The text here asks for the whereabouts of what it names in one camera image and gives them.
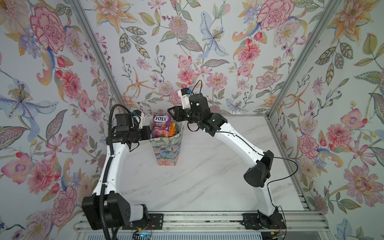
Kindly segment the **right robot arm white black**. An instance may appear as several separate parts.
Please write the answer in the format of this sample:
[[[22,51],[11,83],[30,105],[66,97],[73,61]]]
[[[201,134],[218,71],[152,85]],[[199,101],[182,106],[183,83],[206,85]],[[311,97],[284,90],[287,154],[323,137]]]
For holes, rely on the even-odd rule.
[[[225,143],[249,167],[244,180],[253,187],[257,199],[257,212],[244,218],[244,226],[260,229],[284,229],[284,216],[279,212],[270,193],[267,180],[271,177],[274,154],[264,152],[238,133],[219,113],[212,113],[208,100],[186,88],[178,91],[181,105],[168,109],[176,122],[196,124],[200,130]]]

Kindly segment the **floral paper gift bag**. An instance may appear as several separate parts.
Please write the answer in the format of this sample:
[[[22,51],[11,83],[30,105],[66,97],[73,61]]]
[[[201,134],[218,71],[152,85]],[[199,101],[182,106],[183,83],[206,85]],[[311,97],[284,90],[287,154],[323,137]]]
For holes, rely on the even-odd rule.
[[[149,118],[150,128],[153,128],[153,116]],[[177,134],[173,137],[150,138],[155,158],[159,166],[175,166],[179,160],[182,139],[184,134],[184,123],[177,123]]]

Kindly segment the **orange snack pack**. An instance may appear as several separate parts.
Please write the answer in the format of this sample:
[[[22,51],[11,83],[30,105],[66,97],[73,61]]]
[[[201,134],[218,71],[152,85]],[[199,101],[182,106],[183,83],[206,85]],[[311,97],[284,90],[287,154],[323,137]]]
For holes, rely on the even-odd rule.
[[[177,134],[177,123],[175,121],[171,121],[170,127],[169,127],[169,135],[168,137],[173,137]]]

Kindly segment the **small purple Fox's candy pack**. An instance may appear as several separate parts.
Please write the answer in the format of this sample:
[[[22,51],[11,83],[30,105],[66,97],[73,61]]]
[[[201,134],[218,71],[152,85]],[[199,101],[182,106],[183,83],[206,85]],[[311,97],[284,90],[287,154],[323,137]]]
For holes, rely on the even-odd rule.
[[[169,137],[172,117],[170,115],[153,116],[152,138]]]

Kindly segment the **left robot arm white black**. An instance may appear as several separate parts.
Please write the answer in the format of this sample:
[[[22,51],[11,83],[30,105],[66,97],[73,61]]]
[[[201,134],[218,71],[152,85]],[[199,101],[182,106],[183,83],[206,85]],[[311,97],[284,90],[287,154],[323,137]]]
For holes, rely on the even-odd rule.
[[[138,110],[117,114],[116,126],[109,128],[107,156],[100,180],[92,195],[82,201],[82,209],[92,230],[142,229],[149,222],[146,205],[130,204],[120,194],[124,161],[141,141],[151,137],[151,129],[143,124],[143,119],[144,114]]]

